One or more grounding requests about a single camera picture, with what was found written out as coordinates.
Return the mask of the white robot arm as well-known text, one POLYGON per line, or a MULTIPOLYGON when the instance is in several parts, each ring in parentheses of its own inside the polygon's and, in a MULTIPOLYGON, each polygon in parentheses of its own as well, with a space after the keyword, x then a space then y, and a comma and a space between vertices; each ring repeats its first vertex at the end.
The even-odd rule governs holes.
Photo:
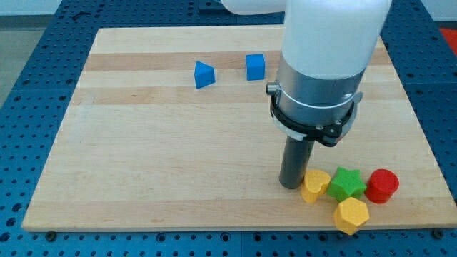
POLYGON ((267 84, 274 123, 296 141, 335 146, 351 129, 391 0, 221 0, 238 15, 283 12, 276 80, 267 84))

